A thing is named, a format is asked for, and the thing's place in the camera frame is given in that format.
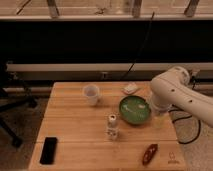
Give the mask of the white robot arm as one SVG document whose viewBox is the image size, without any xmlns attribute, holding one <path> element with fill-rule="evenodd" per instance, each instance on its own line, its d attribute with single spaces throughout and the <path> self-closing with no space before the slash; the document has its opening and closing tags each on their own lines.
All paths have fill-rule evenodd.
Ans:
<svg viewBox="0 0 213 171">
<path fill-rule="evenodd" d="M 152 111 L 163 114 L 175 105 L 213 127 L 213 98 L 188 88 L 189 81 L 189 72 L 180 66 L 155 76 L 150 81 Z"/>
</svg>

